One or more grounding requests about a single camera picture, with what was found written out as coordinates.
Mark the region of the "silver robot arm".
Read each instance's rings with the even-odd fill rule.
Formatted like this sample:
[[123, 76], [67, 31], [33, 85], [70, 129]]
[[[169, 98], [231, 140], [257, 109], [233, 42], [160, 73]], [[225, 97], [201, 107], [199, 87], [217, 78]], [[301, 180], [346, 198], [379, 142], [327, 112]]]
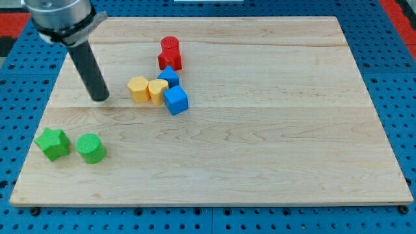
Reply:
[[76, 47], [88, 40], [98, 25], [107, 19], [91, 0], [21, 0], [31, 13], [32, 23], [46, 42]]

